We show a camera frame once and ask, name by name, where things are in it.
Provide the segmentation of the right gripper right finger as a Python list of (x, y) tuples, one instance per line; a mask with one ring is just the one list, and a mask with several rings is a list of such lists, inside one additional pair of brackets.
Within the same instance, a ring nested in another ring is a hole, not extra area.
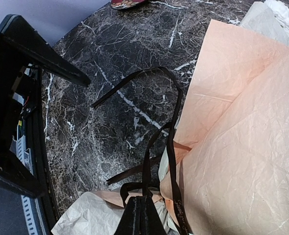
[(140, 234), (167, 235), (152, 198), (149, 196), (143, 196), (141, 198)]

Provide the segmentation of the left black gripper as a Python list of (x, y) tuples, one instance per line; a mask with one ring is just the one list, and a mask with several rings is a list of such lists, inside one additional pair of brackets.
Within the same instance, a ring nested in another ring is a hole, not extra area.
[[(88, 87), (89, 77), (58, 55), (20, 15), (9, 14), (0, 24), (0, 187), (20, 192), (18, 164), (10, 151), (23, 105), (13, 98), (25, 69), (43, 69), (71, 83)], [(31, 198), (45, 195), (45, 188), (31, 173), (28, 176)]]

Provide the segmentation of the peach wrapping paper sheet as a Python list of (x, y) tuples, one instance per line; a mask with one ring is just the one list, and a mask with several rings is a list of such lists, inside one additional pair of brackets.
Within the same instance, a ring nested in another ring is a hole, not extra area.
[(45, 137), (63, 214), (59, 234), (104, 234), (121, 204), (106, 181), (143, 161), (184, 106), (177, 181), (196, 235), (289, 235), (289, 33), (265, 0), (167, 0), (105, 6), (57, 51), (91, 79), (48, 79)]

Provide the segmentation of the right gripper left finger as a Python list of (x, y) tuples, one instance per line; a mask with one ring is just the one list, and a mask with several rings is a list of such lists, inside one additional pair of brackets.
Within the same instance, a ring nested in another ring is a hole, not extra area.
[(115, 231), (115, 235), (140, 234), (141, 197), (131, 197)]

